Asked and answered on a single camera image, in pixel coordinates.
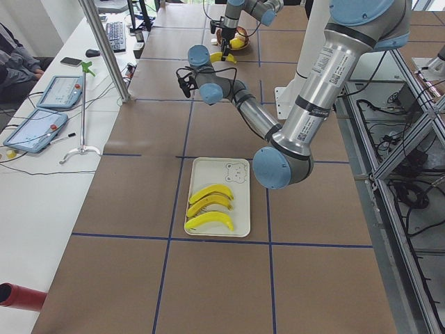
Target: bear sticker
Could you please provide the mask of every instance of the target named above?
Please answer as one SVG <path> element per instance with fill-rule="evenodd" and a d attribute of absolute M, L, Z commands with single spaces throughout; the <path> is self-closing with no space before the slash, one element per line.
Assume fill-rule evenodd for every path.
<path fill-rule="evenodd" d="M 248 167 L 242 163 L 226 164 L 227 175 L 225 180 L 227 182 L 244 183 L 248 177 Z"/>

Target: white wall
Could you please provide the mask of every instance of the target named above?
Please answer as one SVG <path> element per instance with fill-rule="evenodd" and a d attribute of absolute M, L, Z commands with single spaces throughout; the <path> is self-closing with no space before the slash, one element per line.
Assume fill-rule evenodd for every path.
<path fill-rule="evenodd" d="M 445 10 L 445 0 L 434 0 L 428 10 L 437 12 Z"/>
<path fill-rule="evenodd" d="M 78 0 L 40 0 L 61 40 L 66 42 L 83 18 Z"/>
<path fill-rule="evenodd" d="M 34 56 L 55 56 L 82 17 L 78 0 L 0 1 L 0 22 Z"/>

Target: smartphone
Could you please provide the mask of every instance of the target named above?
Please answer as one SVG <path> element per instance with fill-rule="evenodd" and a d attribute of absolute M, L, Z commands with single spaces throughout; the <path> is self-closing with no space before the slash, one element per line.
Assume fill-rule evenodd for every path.
<path fill-rule="evenodd" d="M 65 64 L 65 65 L 69 65 L 69 66 L 74 66 L 77 67 L 82 63 L 82 60 L 80 59 L 75 59 L 75 58 L 70 58 L 70 57 L 65 57 L 64 59 L 62 59 L 60 61 L 61 64 Z"/>

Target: banana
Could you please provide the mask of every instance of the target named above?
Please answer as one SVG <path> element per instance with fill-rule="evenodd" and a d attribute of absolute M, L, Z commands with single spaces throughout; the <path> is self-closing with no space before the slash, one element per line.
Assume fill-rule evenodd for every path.
<path fill-rule="evenodd" d="M 208 207 L 212 204 L 219 204 L 223 207 L 228 208 L 229 210 L 232 210 L 232 204 L 230 204 L 229 198 L 227 196 L 221 195 L 219 193 L 214 193 L 208 196 L 205 196 L 204 198 L 201 198 L 198 200 L 194 205 L 188 208 L 187 210 L 187 217 L 193 217 L 198 212 L 203 210 L 205 207 Z"/>
<path fill-rule="evenodd" d="M 221 61 L 221 58 L 223 57 L 222 52 L 214 52 L 210 55 L 210 62 L 215 63 L 216 61 Z M 236 64 L 236 59 L 233 54 L 229 54 L 227 57 L 225 57 L 226 61 L 231 61 L 233 64 Z"/>
<path fill-rule="evenodd" d="M 226 225 L 229 230 L 234 230 L 234 224 L 232 223 L 230 216 L 219 211 L 210 211 L 205 214 L 200 214 L 199 216 L 188 220 L 185 224 L 185 228 L 187 230 L 192 230 L 205 223 L 210 223 L 211 221 L 219 221 Z"/>
<path fill-rule="evenodd" d="M 225 184 L 212 184 L 210 186 L 206 186 L 205 188 L 199 190 L 198 192 L 194 193 L 190 200 L 188 200 L 188 203 L 191 205 L 195 204 L 198 200 L 201 198 L 210 195 L 211 193 L 221 193 L 223 195 L 226 195 L 229 199 L 233 200 L 234 195 L 232 193 L 232 190 Z"/>

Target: computer mouse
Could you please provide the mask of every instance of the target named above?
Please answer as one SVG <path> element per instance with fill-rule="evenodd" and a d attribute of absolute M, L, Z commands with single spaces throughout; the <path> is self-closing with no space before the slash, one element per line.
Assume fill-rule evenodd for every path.
<path fill-rule="evenodd" d="M 86 50 L 85 55 L 88 58 L 97 57 L 97 56 L 100 56 L 100 51 L 99 50 L 94 50 L 94 49 L 88 49 L 88 50 Z"/>

